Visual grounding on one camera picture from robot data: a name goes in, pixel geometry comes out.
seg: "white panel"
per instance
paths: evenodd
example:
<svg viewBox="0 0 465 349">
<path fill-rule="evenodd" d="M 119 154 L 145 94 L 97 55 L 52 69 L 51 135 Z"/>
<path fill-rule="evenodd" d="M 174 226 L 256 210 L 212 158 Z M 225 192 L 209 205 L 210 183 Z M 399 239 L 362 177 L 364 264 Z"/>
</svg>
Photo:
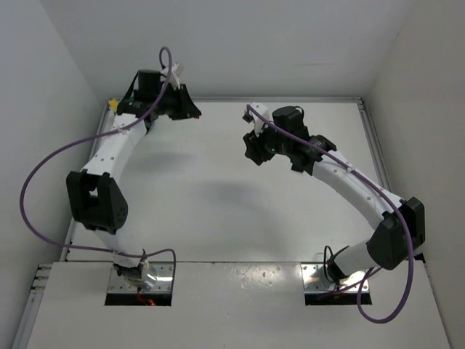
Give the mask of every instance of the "white panel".
<svg viewBox="0 0 465 349">
<path fill-rule="evenodd" d="M 364 95 L 411 0 L 41 0 L 101 101 L 169 46 L 196 95 Z"/>
<path fill-rule="evenodd" d="M 21 186 L 45 155 L 92 135 L 101 106 L 37 0 L 6 0 L 0 7 L 0 348 L 6 349 L 37 265 L 60 252 L 21 220 Z M 50 161 L 26 194 L 33 224 L 51 238 L 65 238 L 65 177 L 84 164 L 89 149 L 82 145 Z"/>
<path fill-rule="evenodd" d="M 424 202 L 428 271 L 455 348 L 465 343 L 464 15 L 464 1 L 417 1 L 368 98 L 392 187 Z"/>
<path fill-rule="evenodd" d="M 406 267 L 371 281 L 370 315 L 393 309 Z M 55 263 L 28 348 L 449 348 L 421 262 L 404 311 L 386 325 L 355 306 L 305 306 L 292 263 L 180 263 L 171 307 L 104 306 L 110 269 Z"/>
<path fill-rule="evenodd" d="M 271 111 L 296 103 L 265 103 Z M 359 212 L 286 157 L 260 167 L 244 156 L 245 102 L 199 103 L 199 120 L 160 118 L 121 177 L 125 228 L 146 252 L 171 247 L 183 261 L 305 261 L 373 233 Z M 300 103 L 310 134 L 322 134 L 376 179 L 357 104 Z M 78 225 L 74 244 L 102 246 Z M 110 254 L 72 250 L 69 260 Z"/>
</svg>

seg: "metal plate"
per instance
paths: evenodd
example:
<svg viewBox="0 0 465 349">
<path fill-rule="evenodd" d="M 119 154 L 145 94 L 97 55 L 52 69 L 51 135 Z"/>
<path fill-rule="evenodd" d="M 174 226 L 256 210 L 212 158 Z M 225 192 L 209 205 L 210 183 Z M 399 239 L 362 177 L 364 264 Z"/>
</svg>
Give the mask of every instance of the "metal plate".
<svg viewBox="0 0 465 349">
<path fill-rule="evenodd" d="M 173 263 L 150 263 L 150 275 L 153 279 L 152 289 L 143 289 L 142 294 L 170 294 L 173 280 Z M 108 282 L 108 294 L 136 294 L 137 288 L 128 284 L 122 276 L 111 269 Z"/>
<path fill-rule="evenodd" d="M 305 294 L 322 294 L 335 290 L 335 284 L 329 283 L 323 275 L 322 263 L 307 263 L 301 264 L 302 280 L 304 282 Z M 358 271 L 353 273 L 349 278 L 341 282 L 340 288 L 355 284 L 363 279 L 365 271 Z M 357 293 L 358 285 L 344 291 L 344 293 Z M 363 284 L 362 293 L 370 293 L 368 281 Z"/>
</svg>

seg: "white floor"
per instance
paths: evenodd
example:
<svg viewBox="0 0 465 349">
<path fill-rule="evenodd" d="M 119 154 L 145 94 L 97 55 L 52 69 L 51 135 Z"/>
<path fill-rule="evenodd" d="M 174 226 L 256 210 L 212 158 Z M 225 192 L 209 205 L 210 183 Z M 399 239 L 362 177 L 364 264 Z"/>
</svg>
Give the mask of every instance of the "white floor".
<svg viewBox="0 0 465 349">
<path fill-rule="evenodd" d="M 293 102 L 266 103 L 271 111 Z M 311 135 L 322 134 L 376 179 L 356 103 L 298 103 Z M 331 188 L 291 171 L 276 156 L 260 167 L 244 156 L 245 102 L 199 103 L 200 120 L 159 119 L 134 150 L 121 178 L 129 204 L 123 229 L 146 252 L 166 247 L 181 261 L 288 262 L 321 260 L 371 236 L 363 217 Z M 107 129 L 113 123 L 109 118 Z M 101 246 L 82 225 L 74 244 Z M 110 260 L 71 250 L 68 260 Z"/>
</svg>

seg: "white wall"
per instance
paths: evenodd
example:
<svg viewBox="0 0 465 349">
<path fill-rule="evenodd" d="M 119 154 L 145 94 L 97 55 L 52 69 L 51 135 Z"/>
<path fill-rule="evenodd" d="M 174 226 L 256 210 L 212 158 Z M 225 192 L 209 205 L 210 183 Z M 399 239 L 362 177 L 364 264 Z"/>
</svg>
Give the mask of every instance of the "white wall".
<svg viewBox="0 0 465 349">
<path fill-rule="evenodd" d="M 465 342 L 464 16 L 461 0 L 417 1 L 368 96 L 394 189 L 425 204 L 426 262 L 455 348 Z"/>
<path fill-rule="evenodd" d="M 41 2 L 105 100 L 163 45 L 194 95 L 364 95 L 411 0 Z"/>
<path fill-rule="evenodd" d="M 45 155 L 95 132 L 100 105 L 39 1 L 2 2 L 0 47 L 0 348 L 9 348 L 37 264 L 59 256 L 23 224 L 21 185 Z M 65 176 L 88 153 L 89 145 L 68 151 L 31 183 L 27 208 L 48 236 L 64 240 Z"/>
</svg>

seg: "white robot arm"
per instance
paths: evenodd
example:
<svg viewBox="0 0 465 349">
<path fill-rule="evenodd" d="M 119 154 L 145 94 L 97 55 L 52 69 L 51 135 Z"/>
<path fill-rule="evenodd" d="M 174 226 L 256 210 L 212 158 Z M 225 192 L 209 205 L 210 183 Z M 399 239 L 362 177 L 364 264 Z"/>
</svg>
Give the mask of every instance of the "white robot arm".
<svg viewBox="0 0 465 349">
<path fill-rule="evenodd" d="M 262 118 L 270 119 L 270 112 L 265 105 L 252 103 L 251 106 Z M 373 267 L 391 270 L 397 267 L 407 257 L 408 252 L 402 226 L 392 207 L 358 177 L 351 174 L 352 165 L 330 140 L 321 135 L 309 135 L 303 123 L 304 111 L 300 107 L 279 108 L 273 111 L 272 118 L 276 126 L 325 150 L 345 163 L 348 169 L 329 156 L 276 132 L 247 110 L 243 119 L 249 123 L 253 122 L 254 130 L 243 138 L 246 143 L 246 157 L 257 165 L 271 160 L 276 154 L 289 157 L 292 170 L 306 172 L 331 186 L 351 203 L 375 230 L 367 241 L 347 246 L 330 258 L 327 263 L 329 281 L 339 284 L 342 279 L 359 270 Z M 400 210 L 411 232 L 413 248 L 417 249 L 425 240 L 423 204 L 417 198 L 406 201 L 375 182 L 371 183 L 381 189 Z"/>
<path fill-rule="evenodd" d="M 161 72 L 139 71 L 118 104 L 112 125 L 112 130 L 117 132 L 103 140 L 93 158 L 80 172 L 70 172 L 66 178 L 74 220 L 93 230 L 108 249 L 115 251 L 115 268 L 135 283 L 144 279 L 145 252 L 132 233 L 124 228 L 129 210 L 118 184 L 132 151 L 152 129 L 158 116 L 166 114 L 173 120 L 180 120 L 196 119 L 201 115 L 190 99 L 186 86 L 179 82 L 181 71 L 182 66 L 175 63 L 171 68 L 170 85 L 157 108 L 144 122 L 124 129 L 150 108 L 160 93 L 161 77 L 166 77 L 167 68 Z M 138 89 L 134 89 L 136 79 Z M 121 253 L 139 257 L 127 257 Z"/>
</svg>

